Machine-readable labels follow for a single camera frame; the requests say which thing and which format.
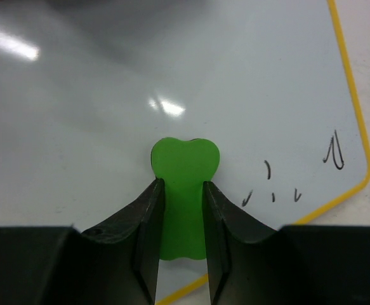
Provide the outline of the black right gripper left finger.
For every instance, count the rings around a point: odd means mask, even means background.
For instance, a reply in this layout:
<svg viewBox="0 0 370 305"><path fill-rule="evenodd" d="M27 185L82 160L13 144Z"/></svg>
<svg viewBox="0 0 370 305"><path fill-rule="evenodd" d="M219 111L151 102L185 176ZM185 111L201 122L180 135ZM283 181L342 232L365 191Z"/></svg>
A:
<svg viewBox="0 0 370 305"><path fill-rule="evenodd" d="M101 223L69 235L62 258L61 304L154 304L164 182Z"/></svg>

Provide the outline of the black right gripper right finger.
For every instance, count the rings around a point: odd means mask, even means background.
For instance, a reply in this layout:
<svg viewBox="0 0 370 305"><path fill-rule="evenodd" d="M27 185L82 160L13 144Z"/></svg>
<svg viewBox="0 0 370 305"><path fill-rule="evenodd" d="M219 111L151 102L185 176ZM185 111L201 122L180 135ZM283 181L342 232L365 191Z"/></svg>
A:
<svg viewBox="0 0 370 305"><path fill-rule="evenodd" d="M290 238L203 184L202 214L212 304L307 304L311 288Z"/></svg>

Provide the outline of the green whiteboard eraser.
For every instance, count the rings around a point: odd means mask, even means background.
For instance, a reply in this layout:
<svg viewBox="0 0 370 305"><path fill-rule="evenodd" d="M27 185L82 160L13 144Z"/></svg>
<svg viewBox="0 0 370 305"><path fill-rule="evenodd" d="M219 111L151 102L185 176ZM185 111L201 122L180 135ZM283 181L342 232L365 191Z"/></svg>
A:
<svg viewBox="0 0 370 305"><path fill-rule="evenodd" d="M151 151L156 178L164 181L165 210L160 258L206 258L202 216L203 183L210 181L220 164L220 150L208 139L166 137Z"/></svg>

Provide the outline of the yellow framed whiteboard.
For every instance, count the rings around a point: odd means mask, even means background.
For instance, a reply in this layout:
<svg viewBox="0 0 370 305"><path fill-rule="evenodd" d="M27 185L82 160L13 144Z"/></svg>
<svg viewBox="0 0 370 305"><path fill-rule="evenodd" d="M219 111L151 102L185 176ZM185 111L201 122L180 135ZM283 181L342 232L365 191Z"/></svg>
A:
<svg viewBox="0 0 370 305"><path fill-rule="evenodd" d="M370 148L334 1L0 1L0 225L86 229L165 137L220 149L266 225L362 189Z"/></svg>

